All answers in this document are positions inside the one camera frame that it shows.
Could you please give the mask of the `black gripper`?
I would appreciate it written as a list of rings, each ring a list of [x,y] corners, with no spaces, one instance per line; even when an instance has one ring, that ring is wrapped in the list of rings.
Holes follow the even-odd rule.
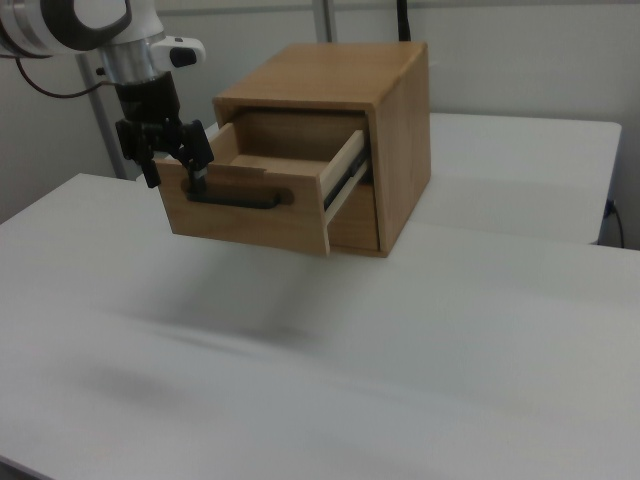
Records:
[[[177,159],[187,170],[190,190],[205,191],[207,168],[214,155],[199,120],[180,125],[180,102],[172,74],[142,83],[117,84],[116,94],[124,115],[115,124],[123,157],[141,168],[147,186],[153,189],[161,183],[154,151],[171,153],[179,147]]]

